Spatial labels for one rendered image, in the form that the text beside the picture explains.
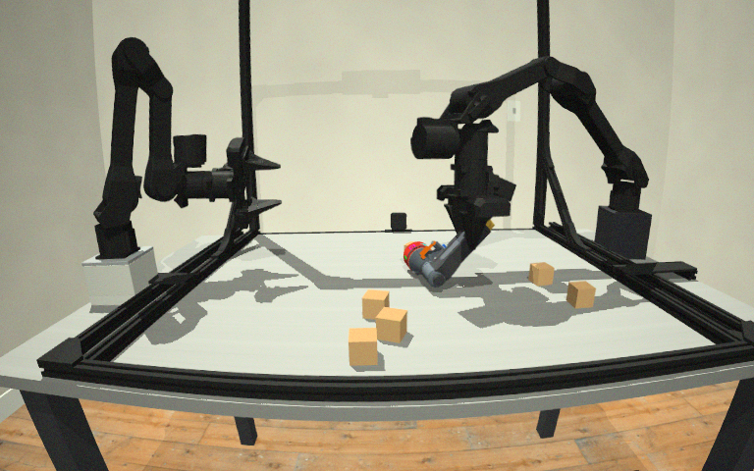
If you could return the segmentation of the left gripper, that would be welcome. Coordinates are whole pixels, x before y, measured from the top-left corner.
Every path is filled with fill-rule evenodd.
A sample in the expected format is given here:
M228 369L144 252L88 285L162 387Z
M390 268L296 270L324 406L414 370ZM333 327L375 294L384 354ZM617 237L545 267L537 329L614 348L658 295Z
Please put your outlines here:
M511 215L511 204L506 198L498 195L486 195L487 172L491 171L491 168L492 166L488 166L487 159L455 158L455 163L451 164L451 170L455 171L454 184L441 185L437 189L438 200L448 199L448 204L444 204L444 207L447 209L456 233L458 234L462 228L464 229L470 250L476 249L483 229L491 219L485 217ZM452 193L446 193L445 198L446 191ZM466 196L460 197L462 195L467 195L468 198Z

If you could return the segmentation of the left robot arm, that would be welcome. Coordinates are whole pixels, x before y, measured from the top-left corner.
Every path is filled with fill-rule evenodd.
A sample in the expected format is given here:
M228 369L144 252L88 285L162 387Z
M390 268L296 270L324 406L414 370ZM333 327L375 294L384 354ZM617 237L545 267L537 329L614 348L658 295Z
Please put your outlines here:
M649 178L641 159L622 145L599 108L591 77L551 56L533 59L494 80L481 82L483 84L454 90L439 119L417 118L410 139L413 156L416 159L450 159L454 155L457 159L488 159L488 133L499 130L491 120L473 122L489 117L507 98L537 82L563 108L577 116L603 153L601 169L608 183L613 183L608 207L617 212L642 213L639 210L641 188L647 187ZM459 124L465 125L459 129Z

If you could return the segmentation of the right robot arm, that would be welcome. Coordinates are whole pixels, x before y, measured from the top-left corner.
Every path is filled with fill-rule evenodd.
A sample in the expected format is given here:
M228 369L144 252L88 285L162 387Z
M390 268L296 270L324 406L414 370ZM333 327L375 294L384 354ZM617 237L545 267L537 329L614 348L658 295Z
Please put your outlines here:
M95 259L124 259L140 250L130 221L138 199L142 198L142 177L135 176L133 169L138 88L149 96L149 157L144 175L144 192L161 202L170 201L177 195L174 201L180 208L189 206L189 199L205 198L202 189L205 171L188 171L188 168L205 165L206 135L173 136L173 162L173 86L150 56L145 43L135 37L122 40L112 55L112 74L115 100L111 159L103 200L93 212L97 222L102 225L94 226L100 253Z

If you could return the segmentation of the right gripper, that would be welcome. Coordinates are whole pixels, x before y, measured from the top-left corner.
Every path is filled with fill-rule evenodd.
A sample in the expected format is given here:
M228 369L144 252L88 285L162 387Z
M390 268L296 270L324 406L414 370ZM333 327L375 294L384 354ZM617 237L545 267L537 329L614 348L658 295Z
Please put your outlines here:
M281 205L282 200L253 197L250 198L250 202L246 200L242 169L244 171L275 170L280 169L281 165L253 154L248 145L245 147L244 137L233 138L226 152L228 166L233 170L217 171L218 168L213 168L212 171L205 171L202 181L203 194L205 198L209 198L209 202L215 202L215 198L229 198L229 202L234 202L236 198L235 226L239 229L247 229L252 218Z

